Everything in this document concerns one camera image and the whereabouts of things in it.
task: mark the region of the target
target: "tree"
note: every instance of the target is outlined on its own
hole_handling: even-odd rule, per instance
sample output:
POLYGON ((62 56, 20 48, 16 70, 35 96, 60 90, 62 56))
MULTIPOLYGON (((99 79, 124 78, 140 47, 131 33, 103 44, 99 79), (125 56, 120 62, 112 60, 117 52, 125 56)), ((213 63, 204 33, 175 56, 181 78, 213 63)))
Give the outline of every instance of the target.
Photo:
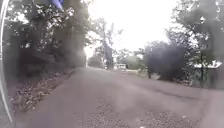
POLYGON ((137 70, 144 68, 143 59, 127 49, 121 49, 116 53, 116 62, 118 64, 126 64, 128 69, 137 70))
POLYGON ((12 72, 7 76, 33 76, 85 65, 83 47, 91 27, 88 3, 68 0, 63 6, 61 12, 30 0, 10 1, 3 38, 4 69, 12 72))
POLYGON ((114 39, 116 36, 122 34, 123 30, 115 31, 114 24, 112 23, 109 28, 107 28, 107 23, 104 19, 100 18, 94 21, 92 30, 99 35, 99 39, 95 39, 102 44, 102 54, 104 56, 105 65, 107 69, 112 69, 114 60, 112 48, 114 44, 114 39))
POLYGON ((144 59, 148 68, 148 75, 158 73, 161 80, 174 81, 183 80, 186 76, 186 68, 189 65, 189 48, 179 43, 178 40, 172 40, 173 36, 169 33, 170 42, 154 41, 147 46, 144 59))
POLYGON ((88 66, 96 68, 104 68, 101 56, 93 55, 91 58, 89 58, 88 66))
POLYGON ((204 77, 204 67, 212 64, 214 60, 222 61, 224 57, 223 2, 181 0, 173 11, 173 18, 179 28, 190 35, 188 42, 197 45, 198 55, 195 56, 195 62, 202 65, 201 81, 204 77))

